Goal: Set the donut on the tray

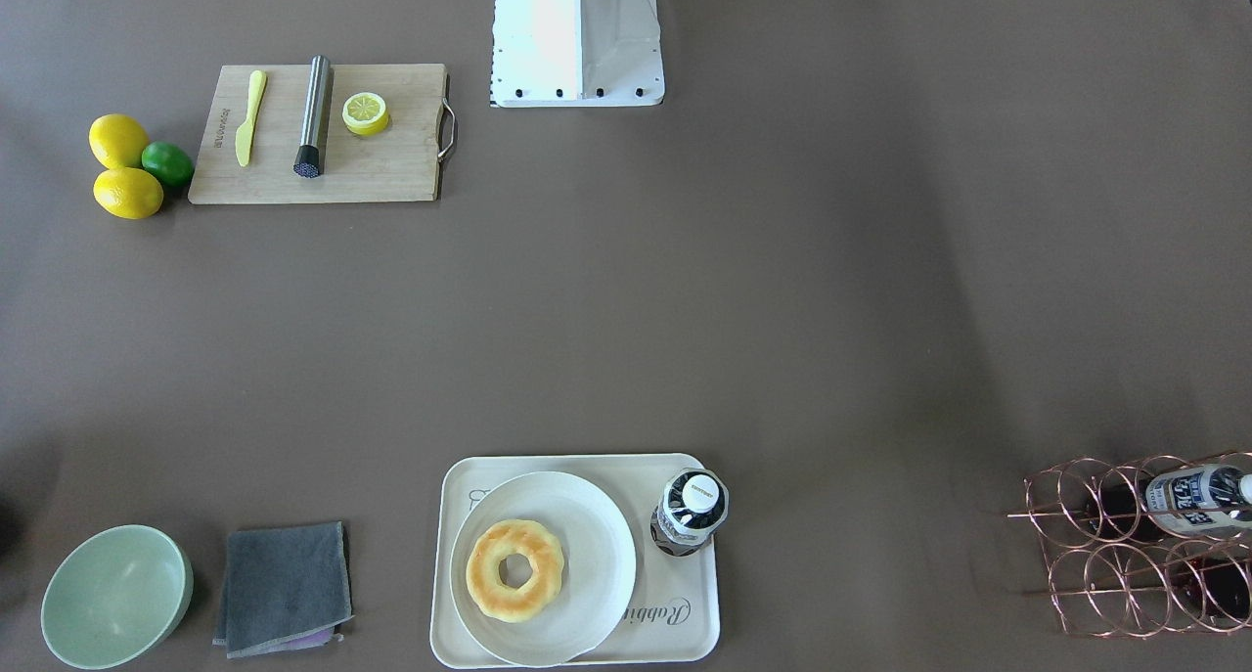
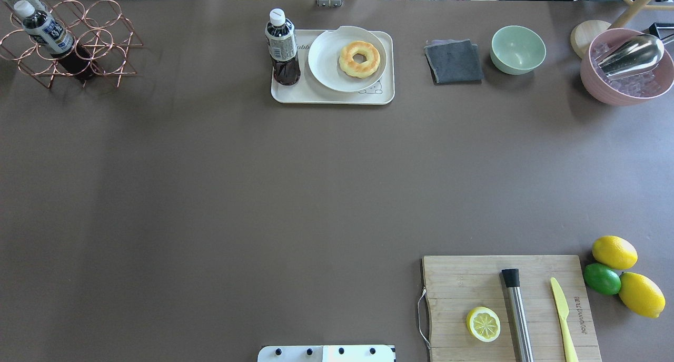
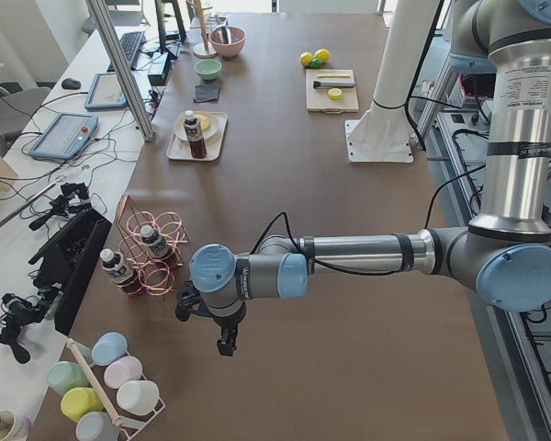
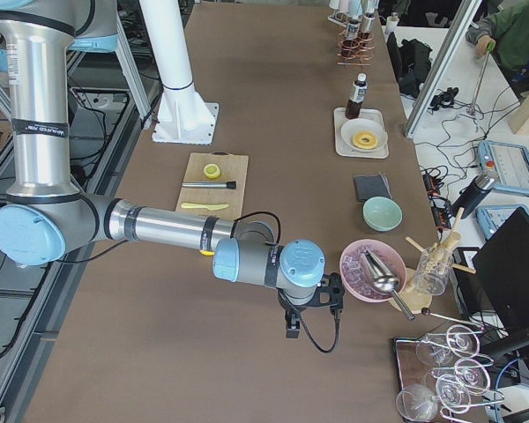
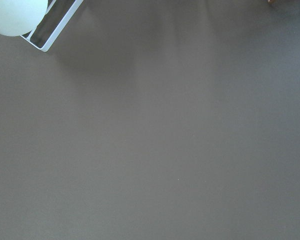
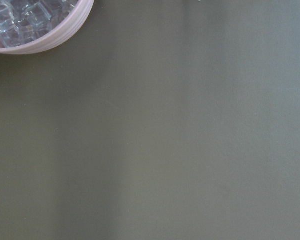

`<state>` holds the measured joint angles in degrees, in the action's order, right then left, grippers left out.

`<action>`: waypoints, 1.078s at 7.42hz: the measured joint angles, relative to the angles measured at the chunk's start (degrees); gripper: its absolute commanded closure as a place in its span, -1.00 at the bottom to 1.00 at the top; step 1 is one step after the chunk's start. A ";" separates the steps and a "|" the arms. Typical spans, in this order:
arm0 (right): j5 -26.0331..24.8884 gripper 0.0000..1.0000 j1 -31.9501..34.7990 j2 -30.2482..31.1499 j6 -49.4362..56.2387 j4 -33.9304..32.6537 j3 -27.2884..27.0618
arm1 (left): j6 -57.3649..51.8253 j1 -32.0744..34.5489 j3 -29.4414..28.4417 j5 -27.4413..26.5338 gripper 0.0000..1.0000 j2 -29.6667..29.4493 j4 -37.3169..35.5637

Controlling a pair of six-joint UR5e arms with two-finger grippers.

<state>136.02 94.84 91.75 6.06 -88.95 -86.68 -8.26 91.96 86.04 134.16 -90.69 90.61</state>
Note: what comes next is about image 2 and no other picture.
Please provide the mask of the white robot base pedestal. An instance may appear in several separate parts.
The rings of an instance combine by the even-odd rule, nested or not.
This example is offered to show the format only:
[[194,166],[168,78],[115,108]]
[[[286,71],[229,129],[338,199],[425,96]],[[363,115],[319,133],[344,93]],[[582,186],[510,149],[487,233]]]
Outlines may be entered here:
[[395,361],[392,345],[295,345],[261,348],[257,361]]

